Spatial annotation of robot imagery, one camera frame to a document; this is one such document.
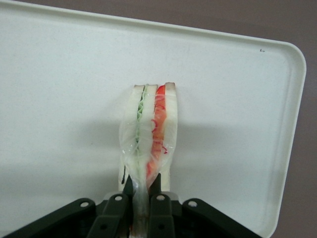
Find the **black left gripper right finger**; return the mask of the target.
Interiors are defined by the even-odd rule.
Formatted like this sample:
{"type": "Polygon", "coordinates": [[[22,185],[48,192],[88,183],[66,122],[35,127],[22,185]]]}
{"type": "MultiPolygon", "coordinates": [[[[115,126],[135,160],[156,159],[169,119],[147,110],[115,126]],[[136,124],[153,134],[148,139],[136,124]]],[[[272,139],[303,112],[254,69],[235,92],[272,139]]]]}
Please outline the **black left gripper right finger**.
{"type": "Polygon", "coordinates": [[[259,238],[260,236],[198,198],[180,203],[162,191],[161,175],[150,186],[149,238],[259,238]]]}

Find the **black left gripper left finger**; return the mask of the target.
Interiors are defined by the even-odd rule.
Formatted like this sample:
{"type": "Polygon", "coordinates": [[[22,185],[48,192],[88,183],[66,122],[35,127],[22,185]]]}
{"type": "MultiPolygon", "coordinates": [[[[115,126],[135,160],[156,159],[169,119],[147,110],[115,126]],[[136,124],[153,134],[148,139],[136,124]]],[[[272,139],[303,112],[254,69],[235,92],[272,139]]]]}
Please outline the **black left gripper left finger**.
{"type": "Polygon", "coordinates": [[[132,220],[133,185],[125,178],[122,191],[100,204],[77,199],[9,234],[6,238],[127,238],[132,220]]]}

